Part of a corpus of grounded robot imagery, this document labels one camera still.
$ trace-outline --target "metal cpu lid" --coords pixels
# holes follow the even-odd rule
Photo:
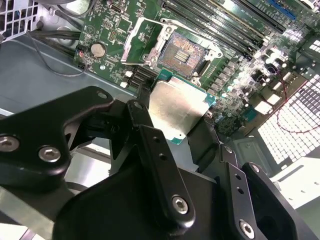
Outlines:
[[[212,99],[206,101],[208,95],[174,76],[169,82],[158,81],[149,105],[154,127],[162,130],[166,139],[180,144],[214,101],[211,95]]]

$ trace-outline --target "perforated metal panel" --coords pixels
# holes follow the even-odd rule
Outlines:
[[[40,7],[32,0],[0,0],[0,43],[33,30]]]
[[[277,114],[258,129],[277,163],[287,158],[295,162],[320,146],[320,127],[311,130],[320,125],[320,76],[315,75],[281,108],[279,124],[290,132],[278,126]]]

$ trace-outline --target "blue ram slot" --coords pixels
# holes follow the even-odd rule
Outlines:
[[[280,6],[275,0],[267,0],[267,2],[275,7],[279,12],[287,16],[291,20],[296,20],[296,16],[294,16],[291,12],[289,12],[287,9]]]

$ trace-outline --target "silver screw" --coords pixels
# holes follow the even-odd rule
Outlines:
[[[56,14],[56,9],[54,7],[50,7],[49,8],[49,15],[53,17],[55,14]]]
[[[173,205],[174,209],[180,214],[186,214],[188,212],[188,204],[180,196],[175,196],[172,199],[172,205]]]
[[[224,145],[225,150],[227,150],[228,153],[232,154],[232,149],[228,147],[227,145]]]
[[[55,163],[61,157],[61,153],[53,146],[45,146],[39,151],[39,158],[48,163]]]
[[[256,165],[252,165],[253,170],[255,170],[257,173],[260,172],[260,169]]]
[[[153,57],[151,57],[151,62],[156,62],[157,61],[157,57],[156,56],[153,56]]]
[[[255,238],[255,232],[253,228],[249,225],[249,223],[247,223],[244,220],[240,220],[239,225],[244,235],[246,235],[249,239]]]
[[[19,140],[13,136],[0,136],[0,152],[12,152],[18,149]]]
[[[167,27],[167,28],[166,28],[166,32],[167,32],[168,34],[172,33],[172,31],[173,31],[172,27]]]

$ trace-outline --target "motherboard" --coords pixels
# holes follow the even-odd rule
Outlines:
[[[320,30],[318,9],[308,0],[98,0],[75,61],[133,93],[184,81],[210,98],[205,114],[230,136],[272,112],[284,88],[308,73],[296,61]]]

